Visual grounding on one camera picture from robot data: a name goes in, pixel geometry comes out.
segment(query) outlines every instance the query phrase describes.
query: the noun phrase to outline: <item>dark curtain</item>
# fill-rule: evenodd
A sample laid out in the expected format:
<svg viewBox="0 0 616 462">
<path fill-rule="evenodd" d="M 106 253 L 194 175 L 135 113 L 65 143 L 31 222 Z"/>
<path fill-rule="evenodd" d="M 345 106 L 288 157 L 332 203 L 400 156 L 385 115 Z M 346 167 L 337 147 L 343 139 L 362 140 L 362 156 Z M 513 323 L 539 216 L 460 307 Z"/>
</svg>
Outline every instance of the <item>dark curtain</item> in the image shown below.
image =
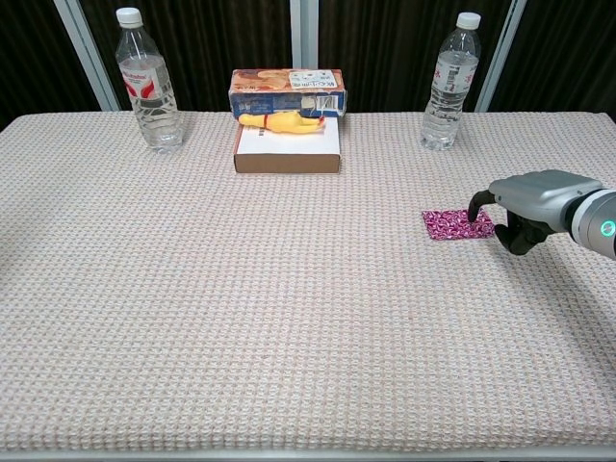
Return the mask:
<svg viewBox="0 0 616 462">
<path fill-rule="evenodd" d="M 99 111 L 53 1 L 0 7 L 0 130 L 26 114 Z"/>
<path fill-rule="evenodd" d="M 616 116 L 616 1 L 529 0 L 490 111 Z"/>
<path fill-rule="evenodd" d="M 319 66 L 340 68 L 352 112 L 423 111 L 439 48 L 460 12 L 481 14 L 481 58 L 465 109 L 472 111 L 509 1 L 321 0 Z"/>
<path fill-rule="evenodd" d="M 116 63 L 117 8 L 141 10 L 183 111 L 229 111 L 233 69 L 292 63 L 289 0 L 81 0 L 81 5 L 125 110 L 130 103 Z"/>
</svg>

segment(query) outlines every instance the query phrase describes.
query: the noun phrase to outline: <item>water bottle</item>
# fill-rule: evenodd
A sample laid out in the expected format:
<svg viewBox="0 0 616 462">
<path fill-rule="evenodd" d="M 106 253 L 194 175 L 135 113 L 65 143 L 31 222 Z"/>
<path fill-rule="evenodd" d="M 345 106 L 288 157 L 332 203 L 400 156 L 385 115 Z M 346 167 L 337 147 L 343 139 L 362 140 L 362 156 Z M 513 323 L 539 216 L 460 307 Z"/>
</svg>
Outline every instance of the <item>water bottle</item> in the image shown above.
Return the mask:
<svg viewBox="0 0 616 462">
<path fill-rule="evenodd" d="M 174 152 L 183 131 L 165 59 L 143 29 L 138 9 L 120 8 L 115 15 L 122 28 L 115 58 L 141 133 L 155 151 Z"/>
<path fill-rule="evenodd" d="M 423 114 L 422 146 L 443 150 L 453 145 L 466 98 L 479 63 L 476 28 L 481 16 L 458 15 L 456 29 L 443 42 L 432 79 L 432 96 Z"/>
</svg>

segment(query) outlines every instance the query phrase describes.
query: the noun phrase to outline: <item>knit fabric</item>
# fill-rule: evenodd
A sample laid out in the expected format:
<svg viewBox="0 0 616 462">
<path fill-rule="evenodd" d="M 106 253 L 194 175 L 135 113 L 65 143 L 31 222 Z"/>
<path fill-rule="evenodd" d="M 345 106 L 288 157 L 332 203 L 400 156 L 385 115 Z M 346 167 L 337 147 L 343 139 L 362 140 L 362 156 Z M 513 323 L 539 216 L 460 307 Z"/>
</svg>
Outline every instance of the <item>knit fabric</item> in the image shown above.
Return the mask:
<svg viewBox="0 0 616 462">
<path fill-rule="evenodd" d="M 0 449 L 616 444 L 616 262 L 434 241 L 422 211 L 559 168 L 616 187 L 606 115 L 346 115 L 342 169 L 241 175 L 230 114 L 0 134 Z M 504 222 L 498 205 L 486 207 Z"/>
</svg>

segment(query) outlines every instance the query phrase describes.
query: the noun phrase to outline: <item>bottle cap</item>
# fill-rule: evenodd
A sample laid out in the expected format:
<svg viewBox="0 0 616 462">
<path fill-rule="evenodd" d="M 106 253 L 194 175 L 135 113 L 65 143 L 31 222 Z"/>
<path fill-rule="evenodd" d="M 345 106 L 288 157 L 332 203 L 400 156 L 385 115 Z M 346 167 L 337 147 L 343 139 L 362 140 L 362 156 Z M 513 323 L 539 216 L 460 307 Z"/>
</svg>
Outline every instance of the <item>bottle cap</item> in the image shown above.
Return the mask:
<svg viewBox="0 0 616 462">
<path fill-rule="evenodd" d="M 479 27 L 479 21 L 481 21 L 481 16 L 477 13 L 461 13 L 458 15 L 458 21 L 455 25 L 460 29 L 469 29 L 473 31 Z"/>
<path fill-rule="evenodd" d="M 136 8 L 120 8 L 115 11 L 115 17 L 121 27 L 135 29 L 143 25 L 141 12 Z"/>
</svg>

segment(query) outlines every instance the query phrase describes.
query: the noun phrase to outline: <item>toy chicken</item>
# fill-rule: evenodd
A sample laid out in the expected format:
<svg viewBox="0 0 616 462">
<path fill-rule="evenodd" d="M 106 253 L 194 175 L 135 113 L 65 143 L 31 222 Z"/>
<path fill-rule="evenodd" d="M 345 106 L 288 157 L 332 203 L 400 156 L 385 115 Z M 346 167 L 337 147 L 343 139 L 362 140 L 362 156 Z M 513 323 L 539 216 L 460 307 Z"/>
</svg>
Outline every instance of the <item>toy chicken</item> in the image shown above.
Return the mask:
<svg viewBox="0 0 616 462">
<path fill-rule="evenodd" d="M 265 115 L 242 114 L 241 125 L 266 128 L 276 133 L 315 133 L 325 126 L 325 118 L 308 118 L 299 115 L 298 111 L 274 113 Z"/>
</svg>

